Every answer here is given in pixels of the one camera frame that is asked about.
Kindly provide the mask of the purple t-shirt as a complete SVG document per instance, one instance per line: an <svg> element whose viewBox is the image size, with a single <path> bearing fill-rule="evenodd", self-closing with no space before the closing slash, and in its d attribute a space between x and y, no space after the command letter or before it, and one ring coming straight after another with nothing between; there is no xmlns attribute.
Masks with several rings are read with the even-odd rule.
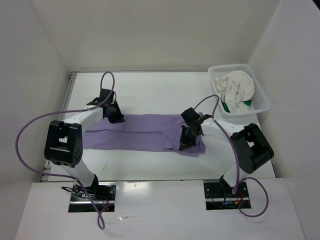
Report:
<svg viewBox="0 0 320 240"><path fill-rule="evenodd" d="M184 124L179 114L126 114L120 123L104 118L82 134L82 146L92 150L174 152L196 158L205 153L206 146L199 136L196 146L179 150Z"/></svg>

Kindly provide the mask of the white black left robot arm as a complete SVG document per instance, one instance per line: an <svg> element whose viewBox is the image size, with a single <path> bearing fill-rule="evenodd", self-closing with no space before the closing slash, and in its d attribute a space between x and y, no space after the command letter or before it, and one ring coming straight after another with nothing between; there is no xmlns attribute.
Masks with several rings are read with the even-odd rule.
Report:
<svg viewBox="0 0 320 240"><path fill-rule="evenodd" d="M64 121L52 121L44 149L45 159L60 166L67 176L74 180L77 186L74 193L79 195L83 186L82 194L89 200L96 199L103 188L99 186L98 177L88 169L82 159L83 133L104 118L111 124L125 121L117 101L92 108L93 106L89 105L85 111Z"/></svg>

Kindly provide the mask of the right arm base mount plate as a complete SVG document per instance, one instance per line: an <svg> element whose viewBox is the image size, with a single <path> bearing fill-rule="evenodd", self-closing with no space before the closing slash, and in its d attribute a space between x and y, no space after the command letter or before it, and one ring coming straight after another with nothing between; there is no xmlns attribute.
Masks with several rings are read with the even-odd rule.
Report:
<svg viewBox="0 0 320 240"><path fill-rule="evenodd" d="M234 195L224 193L218 180L203 182L205 206L207 211L213 210L234 210L241 204L242 209L251 209L251 202L247 184L239 185L238 191Z"/></svg>

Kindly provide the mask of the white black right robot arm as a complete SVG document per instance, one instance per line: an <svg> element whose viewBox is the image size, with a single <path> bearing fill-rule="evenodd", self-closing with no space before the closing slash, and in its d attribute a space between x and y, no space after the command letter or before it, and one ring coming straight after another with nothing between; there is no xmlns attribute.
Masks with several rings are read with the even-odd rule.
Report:
<svg viewBox="0 0 320 240"><path fill-rule="evenodd" d="M219 179L219 191L225 197L234 195L241 180L248 179L274 157L271 145L255 123L238 125L217 120L208 114L185 123L180 136L180 151L196 146L199 136L211 136L230 144L235 165Z"/></svg>

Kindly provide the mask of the cream white t-shirt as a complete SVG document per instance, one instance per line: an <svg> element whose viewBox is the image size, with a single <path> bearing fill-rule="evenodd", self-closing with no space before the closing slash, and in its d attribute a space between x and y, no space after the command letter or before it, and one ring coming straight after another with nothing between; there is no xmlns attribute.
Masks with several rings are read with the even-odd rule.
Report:
<svg viewBox="0 0 320 240"><path fill-rule="evenodd" d="M253 78L242 70L235 70L215 78L215 87L221 102L225 102L230 113L244 113L240 107L246 107L244 101L252 100L255 93Z"/></svg>

